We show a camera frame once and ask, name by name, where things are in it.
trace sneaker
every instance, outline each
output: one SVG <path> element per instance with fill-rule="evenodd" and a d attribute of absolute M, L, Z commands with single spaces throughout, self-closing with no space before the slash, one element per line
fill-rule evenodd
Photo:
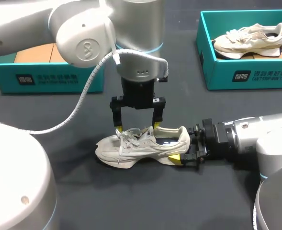
<path fill-rule="evenodd" d="M 255 24 L 231 30 L 219 36 L 212 44 L 217 54 L 229 59 L 240 59 L 247 53 L 279 57 L 282 47 L 282 23 L 277 26 Z"/>
<path fill-rule="evenodd" d="M 185 127 L 168 129 L 132 128 L 102 139 L 95 151 L 102 162 L 117 168 L 131 168 L 142 158 L 153 158 L 162 164 L 175 165 L 168 156 L 186 153 L 190 136 Z"/>

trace cardboard box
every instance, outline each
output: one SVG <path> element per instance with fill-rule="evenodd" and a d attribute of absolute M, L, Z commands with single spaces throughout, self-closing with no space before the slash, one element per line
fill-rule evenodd
<path fill-rule="evenodd" d="M 81 93 L 94 68 L 80 69 L 61 57 L 55 44 L 47 44 L 0 57 L 2 93 Z M 102 92 L 104 67 L 89 92 Z"/>
<path fill-rule="evenodd" d="M 226 31 L 256 23 L 277 25 L 282 10 L 202 11 L 197 33 L 197 48 L 209 90 L 282 88 L 280 57 L 252 55 L 239 60 L 217 58 L 211 41 Z"/>

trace shoelace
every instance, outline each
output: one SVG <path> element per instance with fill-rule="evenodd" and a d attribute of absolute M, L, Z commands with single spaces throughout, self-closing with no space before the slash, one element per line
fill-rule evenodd
<path fill-rule="evenodd" d="M 226 32 L 226 37 L 232 43 L 235 43 L 236 41 L 244 42 L 246 37 L 248 36 L 248 33 L 243 32 L 244 29 L 246 29 L 246 27 L 243 27 L 239 30 L 230 30 L 229 32 Z"/>
<path fill-rule="evenodd" d="M 121 133 L 120 131 L 118 131 L 116 129 L 116 135 L 121 140 L 121 145 L 120 145 L 120 149 L 119 149 L 119 152 L 118 152 L 118 161 L 117 161 L 117 163 L 119 164 L 119 162 L 121 160 L 121 155 L 122 155 L 122 152 L 123 152 L 124 145 L 128 148 L 131 145 L 139 146 L 140 143 L 137 140 L 137 138 L 139 138 L 142 135 L 142 131 L 138 128 L 131 128 L 131 129 Z"/>

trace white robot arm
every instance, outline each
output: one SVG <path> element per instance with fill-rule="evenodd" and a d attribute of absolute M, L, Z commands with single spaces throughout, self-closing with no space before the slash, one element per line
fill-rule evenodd
<path fill-rule="evenodd" d="M 0 56 L 57 43 L 67 63 L 93 67 L 115 43 L 114 26 L 108 18 L 112 12 L 91 0 L 0 4 Z"/>
<path fill-rule="evenodd" d="M 113 123 L 122 129 L 121 108 L 154 108 L 152 124 L 162 121 L 166 101 L 156 98 L 154 84 L 166 82 L 168 63 L 159 58 L 163 45 L 164 0 L 36 0 L 0 3 L 0 56 L 56 43 L 62 58 L 79 68 L 94 67 L 72 114 L 79 110 L 92 79 L 113 57 L 124 95 L 113 97 Z M 160 77 L 159 63 L 164 64 Z"/>

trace black table surface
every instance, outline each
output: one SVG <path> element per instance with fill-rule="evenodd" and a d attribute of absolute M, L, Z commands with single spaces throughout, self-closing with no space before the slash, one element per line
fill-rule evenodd
<path fill-rule="evenodd" d="M 191 127 L 282 113 L 282 90 L 206 89 L 196 54 L 200 10 L 282 9 L 276 0 L 166 0 L 166 33 L 161 51 L 169 61 L 169 82 L 156 85 L 165 96 L 163 127 Z M 142 161 L 129 170 L 97 161 L 95 144 L 115 130 L 109 102 L 121 95 L 113 63 L 106 67 L 105 90 L 88 95 L 65 128 L 36 136 L 57 181 L 61 230 L 249 230 L 259 185 L 256 160 L 207 162 L 193 169 Z M 2 95 L 0 121 L 25 129 L 57 125 L 75 107 L 78 95 Z M 152 110 L 123 109 L 124 128 L 151 124 Z"/>

